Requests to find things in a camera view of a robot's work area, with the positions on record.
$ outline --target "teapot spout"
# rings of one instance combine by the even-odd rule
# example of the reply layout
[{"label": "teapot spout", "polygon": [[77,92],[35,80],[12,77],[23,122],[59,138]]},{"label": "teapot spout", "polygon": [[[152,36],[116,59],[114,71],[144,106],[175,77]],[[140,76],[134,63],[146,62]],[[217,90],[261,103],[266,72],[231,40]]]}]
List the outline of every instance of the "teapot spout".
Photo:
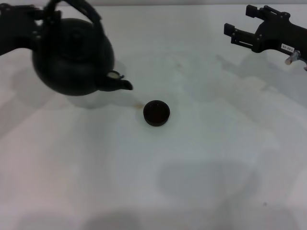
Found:
[{"label": "teapot spout", "polygon": [[98,89],[100,91],[133,90],[132,84],[128,80],[123,80],[124,76],[116,71],[111,71],[107,76],[100,79]]}]

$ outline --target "label sticker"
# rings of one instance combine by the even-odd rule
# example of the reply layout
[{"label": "label sticker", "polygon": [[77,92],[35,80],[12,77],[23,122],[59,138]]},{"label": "label sticker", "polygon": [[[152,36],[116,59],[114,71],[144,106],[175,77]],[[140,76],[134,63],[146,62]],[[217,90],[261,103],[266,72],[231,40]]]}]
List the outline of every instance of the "label sticker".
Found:
[{"label": "label sticker", "polygon": [[289,52],[292,52],[292,53],[295,51],[295,49],[293,47],[287,46],[285,44],[282,44],[282,49],[289,51]]}]

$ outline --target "black teapot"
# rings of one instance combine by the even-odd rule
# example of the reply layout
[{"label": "black teapot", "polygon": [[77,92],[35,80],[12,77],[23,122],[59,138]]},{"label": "black teapot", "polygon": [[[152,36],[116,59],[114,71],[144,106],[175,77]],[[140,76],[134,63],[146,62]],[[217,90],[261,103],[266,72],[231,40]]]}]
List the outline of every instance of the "black teapot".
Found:
[{"label": "black teapot", "polygon": [[41,10],[33,5],[0,4],[0,55],[17,48],[33,51],[33,66],[51,89],[73,96],[97,90],[132,90],[132,84],[114,71],[114,52],[100,16],[84,0],[66,0],[90,21],[62,19],[55,11],[60,0]]}]

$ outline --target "teapot handle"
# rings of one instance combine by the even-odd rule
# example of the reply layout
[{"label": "teapot handle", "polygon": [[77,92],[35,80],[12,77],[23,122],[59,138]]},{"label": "teapot handle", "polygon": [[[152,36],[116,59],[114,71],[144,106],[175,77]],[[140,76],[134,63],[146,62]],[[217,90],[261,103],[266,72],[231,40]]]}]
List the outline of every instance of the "teapot handle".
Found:
[{"label": "teapot handle", "polygon": [[51,0],[47,6],[44,8],[44,11],[41,15],[42,19],[46,19],[50,17],[55,11],[56,5],[61,1],[65,1],[77,11],[85,15],[94,25],[94,29],[96,30],[97,39],[102,40],[105,37],[104,30],[100,23],[101,17],[96,12],[96,10],[85,0]]}]

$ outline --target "white tabletop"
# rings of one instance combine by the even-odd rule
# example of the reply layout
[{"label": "white tabletop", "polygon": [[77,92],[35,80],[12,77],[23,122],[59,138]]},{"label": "white tabletop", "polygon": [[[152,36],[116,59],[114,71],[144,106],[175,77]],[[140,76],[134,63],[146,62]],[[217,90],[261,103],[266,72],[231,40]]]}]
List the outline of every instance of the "white tabletop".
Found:
[{"label": "white tabletop", "polygon": [[[307,27],[307,5],[274,7]],[[261,23],[244,5],[96,9],[133,91],[66,97],[30,51],[0,57],[0,229],[306,229],[304,63],[230,44],[224,23]]]}]

